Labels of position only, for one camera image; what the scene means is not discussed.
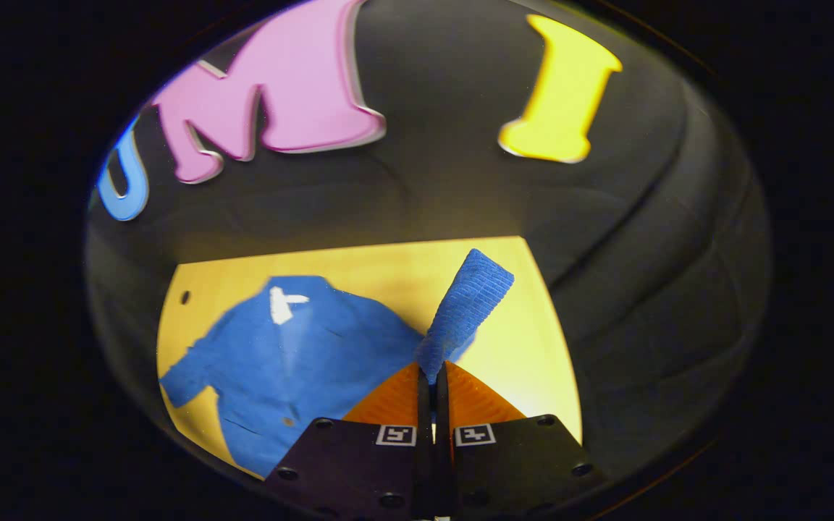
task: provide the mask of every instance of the pink letter m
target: pink letter m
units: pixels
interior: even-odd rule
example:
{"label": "pink letter m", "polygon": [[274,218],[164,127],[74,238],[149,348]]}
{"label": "pink letter m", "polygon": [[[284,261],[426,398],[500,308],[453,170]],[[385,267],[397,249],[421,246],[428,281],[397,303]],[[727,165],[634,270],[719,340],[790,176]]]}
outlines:
{"label": "pink letter m", "polygon": [[255,152],[257,100],[266,108],[261,142],[272,151],[350,148],[381,139],[384,117],[362,101],[353,49],[358,6],[365,0],[310,0],[272,17],[226,73],[198,62],[154,99],[176,178],[196,184],[223,168],[199,132],[239,161]]}

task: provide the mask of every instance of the yellow table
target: yellow table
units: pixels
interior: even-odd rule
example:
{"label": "yellow table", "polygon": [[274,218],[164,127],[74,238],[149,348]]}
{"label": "yellow table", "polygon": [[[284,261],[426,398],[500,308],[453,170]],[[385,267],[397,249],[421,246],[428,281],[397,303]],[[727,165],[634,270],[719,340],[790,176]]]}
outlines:
{"label": "yellow table", "polygon": [[[378,300],[426,333],[439,301],[473,247],[513,273],[515,281],[479,327],[459,366],[524,415],[558,416],[582,442],[581,407],[565,337],[522,237],[344,247],[181,264],[169,284],[159,321],[158,376],[185,356],[188,346],[205,336],[226,310],[259,293],[273,276],[323,276],[334,288]],[[182,304],[185,291],[189,299]],[[160,390],[179,432],[239,467],[224,442],[214,389],[205,389],[179,409],[169,403],[162,386]]]}

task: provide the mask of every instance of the fisheye lens view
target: fisheye lens view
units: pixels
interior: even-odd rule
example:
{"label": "fisheye lens view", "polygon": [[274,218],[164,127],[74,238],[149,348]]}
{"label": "fisheye lens view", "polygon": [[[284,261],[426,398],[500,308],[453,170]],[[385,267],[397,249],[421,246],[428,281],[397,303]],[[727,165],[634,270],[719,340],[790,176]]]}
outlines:
{"label": "fisheye lens view", "polygon": [[132,406],[247,494],[573,512],[678,466],[754,349],[741,132],[572,2],[298,2],[143,98],[89,172],[90,317]]}

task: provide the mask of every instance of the blue fabric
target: blue fabric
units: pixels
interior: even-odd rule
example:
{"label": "blue fabric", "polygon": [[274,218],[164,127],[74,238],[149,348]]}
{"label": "blue fabric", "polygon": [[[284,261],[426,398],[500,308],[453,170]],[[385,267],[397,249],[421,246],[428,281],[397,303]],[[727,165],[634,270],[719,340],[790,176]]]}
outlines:
{"label": "blue fabric", "polygon": [[[289,303],[291,318],[281,325],[272,320],[274,288],[308,298]],[[159,381],[173,407],[212,386],[229,452],[265,477],[314,418],[343,418],[413,362],[420,340],[394,311],[322,277],[274,277],[228,310]]]}
{"label": "blue fabric", "polygon": [[430,385],[437,382],[443,360],[464,352],[478,326],[513,285],[513,274],[472,249],[437,309],[430,330],[417,347],[416,359]]}

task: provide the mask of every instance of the letter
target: letter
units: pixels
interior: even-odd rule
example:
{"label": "letter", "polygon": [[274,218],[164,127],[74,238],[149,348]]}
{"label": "letter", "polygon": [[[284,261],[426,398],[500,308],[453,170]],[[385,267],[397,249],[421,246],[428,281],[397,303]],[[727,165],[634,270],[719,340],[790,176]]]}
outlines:
{"label": "letter", "polygon": [[516,156],[582,161],[590,151],[588,129],[607,80],[623,65],[571,27],[538,14],[527,14],[526,19],[542,34],[546,52],[523,116],[501,127],[497,142]]}
{"label": "letter", "polygon": [[136,122],[137,119],[130,123],[125,133],[122,133],[122,137],[118,139],[118,144],[115,145],[122,172],[128,181],[126,194],[118,193],[111,181],[107,163],[98,179],[98,194],[102,197],[102,204],[105,205],[105,210],[118,221],[130,221],[137,217],[146,206],[146,198],[150,191],[146,171],[143,169],[143,162],[133,140],[133,126]]}
{"label": "letter", "polygon": [[227,72],[198,62],[154,99],[176,161],[188,184],[219,174],[219,154],[249,161],[261,98],[267,115],[261,142],[272,151],[305,153],[350,148],[381,139],[384,117],[361,98],[353,46],[358,7],[365,0],[311,0],[267,20],[237,53]]}

